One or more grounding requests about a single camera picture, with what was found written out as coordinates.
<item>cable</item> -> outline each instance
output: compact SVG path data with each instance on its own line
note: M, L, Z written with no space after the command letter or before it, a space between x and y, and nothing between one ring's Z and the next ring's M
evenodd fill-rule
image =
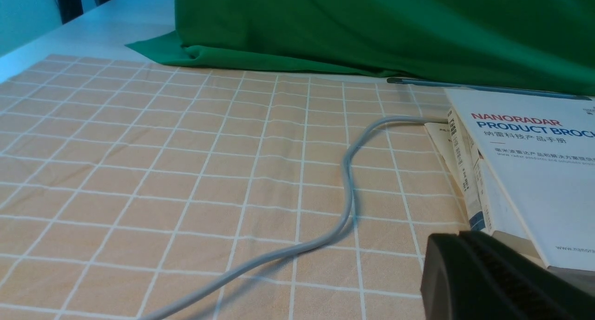
M285 259L287 257L293 257L310 250L314 250L316 248L320 248L321 246L325 246L330 242L334 241L335 238L340 235L342 229L345 227L346 223L349 220L349 214L351 212L351 206L353 204L353 195L355 191L355 185L353 184L353 179L351 178L351 160L357 151L359 150L360 146L366 142L368 135L374 131L377 127L384 125L385 123L389 122L407 122L407 123L418 123L424 124L427 122L435 122L435 123L446 123L444 119L429 119L429 118L421 118L421 117L410 117L410 116L391 116L379 119L366 127L365 131L362 133L357 140L349 146L347 152L344 155L343 162L342 162L342 178L344 183L344 191L345 191L345 209L339 223L326 235L321 237L315 238L314 240L306 243L296 244L295 246L283 248L280 250L276 250L274 252L270 252L268 254L264 254L258 256L252 260L249 260L242 265L229 270L228 272L219 276L216 280L207 284L200 290L197 290L191 294L186 295L185 297L175 301L174 303L167 305L162 309L158 309L157 311L147 314L139 318L139 320L164 320L168 316L175 314L177 312L182 311L183 309L189 307L190 305L200 301L207 295L219 290L223 286L225 286L230 281L236 279L240 275L254 269L255 267L259 267L260 265L266 264L270 261Z

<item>green cloth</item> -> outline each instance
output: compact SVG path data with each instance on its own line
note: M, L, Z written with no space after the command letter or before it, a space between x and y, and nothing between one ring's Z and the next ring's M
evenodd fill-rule
M176 0L166 65L595 95L595 0Z

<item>wall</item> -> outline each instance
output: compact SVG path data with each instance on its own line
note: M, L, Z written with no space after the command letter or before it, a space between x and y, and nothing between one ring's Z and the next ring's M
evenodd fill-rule
M61 25L54 0L0 0L0 56Z

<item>book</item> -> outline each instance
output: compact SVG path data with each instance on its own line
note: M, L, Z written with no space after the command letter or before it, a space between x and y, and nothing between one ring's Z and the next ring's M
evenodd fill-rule
M520 254L537 259L539 255L535 246L485 163L482 152L473 140L470 140L470 147L486 233Z
M595 102L446 93L544 266L593 279Z
M448 125L445 123L429 122L424 126L428 131L430 139L432 142L434 142L434 145L438 150L438 154L442 156L444 163L446 163L446 167L453 175L456 185L461 189L461 192L463 192L463 185L461 184L461 179L458 176L459 170L455 163L455 153L452 148L452 140L450 139L450 129Z
M470 158L469 135L452 109L448 112L448 125L470 230L484 231L484 214Z
M426 123L425 127L432 139L432 142L436 145L438 152L442 155L444 162L446 163L450 173L453 174L453 179L459 189L463 191L461 180L458 177L458 169L456 167L455 155L452 147L452 140L450 139L449 126L442 123ZM508 204L508 201L504 197L501 189L497 186L496 180L494 180L491 172L488 172L485 168L485 163L477 163L481 154L474 146L474 141L469 140L471 150L471 160L473 169L476 174L476 181L478 191L480 193L480 204L482 205L482 212L484 214L484 220L486 221L485 233L496 238L500 242L506 244L510 248L516 250L533 263L544 267L543 262L538 257L538 254L533 246L533 243L528 240L527 234L522 225L518 220L516 214L512 211L512 208ZM476 168L477 165L482 165L482 169ZM483 181L483 173L486 175L486 181ZM495 223L490 226L490 211L494 210L498 218L495 218Z

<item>black plastic device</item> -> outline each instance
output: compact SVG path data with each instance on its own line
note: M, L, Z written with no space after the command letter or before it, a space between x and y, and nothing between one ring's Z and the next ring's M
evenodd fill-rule
M595 297L479 231L429 236L427 320L595 320Z

